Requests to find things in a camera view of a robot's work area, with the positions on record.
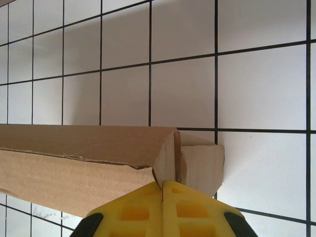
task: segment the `black rubber pad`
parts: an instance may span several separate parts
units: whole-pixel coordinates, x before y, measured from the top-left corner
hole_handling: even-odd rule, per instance
[[[94,213],[82,219],[70,237],[93,237],[102,219],[101,213]]]
[[[231,212],[224,214],[236,237],[258,237],[246,220]]]

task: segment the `brown cardboard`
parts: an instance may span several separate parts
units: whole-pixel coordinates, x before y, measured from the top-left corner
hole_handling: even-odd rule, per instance
[[[152,182],[152,167],[160,186],[181,177],[214,194],[222,183],[222,148],[182,136],[181,147],[178,130],[169,127],[0,125],[0,192],[83,217]],[[213,172],[203,172],[201,181],[195,160],[210,156],[204,169]]]

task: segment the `yellow plastic part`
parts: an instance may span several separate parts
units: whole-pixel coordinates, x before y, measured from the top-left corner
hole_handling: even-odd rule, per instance
[[[93,237],[162,237],[162,192],[149,183],[91,212],[102,213]]]
[[[93,211],[102,213],[93,237],[236,237],[224,213],[235,208],[175,181],[163,192],[152,182]]]
[[[163,183],[163,237],[236,237],[224,213],[235,208],[175,181]]]

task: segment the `grid square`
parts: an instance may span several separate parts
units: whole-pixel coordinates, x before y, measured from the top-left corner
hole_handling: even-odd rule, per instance
[[[214,53],[214,0],[153,1],[153,61]]]
[[[316,43],[311,44],[311,128],[316,130]]]
[[[6,195],[0,193],[0,203],[1,204],[6,205],[5,199],[6,199]]]
[[[100,74],[64,79],[64,125],[99,125]]]
[[[31,217],[22,212],[8,208],[6,220],[6,237],[17,236],[31,236]]]
[[[7,206],[31,213],[31,203],[15,197],[7,196]]]
[[[218,51],[306,40],[306,1],[218,1]]]
[[[44,218],[45,220],[56,222],[58,224],[61,223],[61,211],[57,211],[34,203],[32,204],[32,215]]]
[[[100,18],[65,28],[65,74],[100,69]]]
[[[305,48],[220,56],[219,127],[306,129]]]
[[[7,85],[0,86],[0,123],[6,123],[7,116]]]
[[[0,7],[0,45],[8,43],[8,6]]]
[[[32,79],[32,39],[9,45],[9,82]]]
[[[311,236],[312,236],[312,237],[316,237],[316,226],[312,226],[311,232],[312,232],[312,233],[311,233],[311,234],[312,234]]]
[[[34,37],[34,79],[62,75],[63,30]]]
[[[33,0],[9,4],[9,41],[31,36],[33,32]]]
[[[0,236],[5,236],[5,207],[0,206]]]
[[[34,0],[34,34],[63,25],[63,0]]]
[[[73,231],[63,228],[63,237],[70,237]]]
[[[65,24],[80,21],[101,13],[100,0],[65,0]]]
[[[306,225],[276,218],[242,213],[255,233],[260,236],[305,237]]]
[[[64,226],[75,229],[79,222],[82,220],[82,218],[63,212],[62,220]]]
[[[225,147],[218,200],[239,208],[306,218],[305,134],[219,132],[218,136]]]
[[[109,12],[138,2],[140,0],[103,1],[102,10],[103,12]]]
[[[32,123],[32,83],[9,85],[8,123]]]
[[[148,126],[149,68],[102,73],[102,125]]]
[[[311,2],[312,2],[312,7],[311,7],[311,39],[316,39],[316,2],[315,1],[311,1]]]
[[[44,233],[47,236],[60,236],[60,232],[60,226],[32,217],[32,237],[42,237]]]
[[[149,61],[149,3],[103,16],[102,68]]]
[[[316,134],[311,135],[311,220],[316,222]]]
[[[0,47],[0,84],[8,81],[8,46]]]
[[[214,127],[214,58],[152,66],[152,126]]]
[[[33,124],[61,124],[62,79],[34,82]]]
[[[210,142],[214,142],[214,132],[213,131],[180,131],[180,133],[187,133],[189,135],[200,137],[206,139]]]

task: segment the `grid paper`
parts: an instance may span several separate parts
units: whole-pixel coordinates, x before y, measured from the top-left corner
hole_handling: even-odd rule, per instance
[[[16,0],[0,123],[176,126],[225,146],[216,197],[261,237],[316,237],[314,0]],[[80,218],[0,195],[0,236]]]

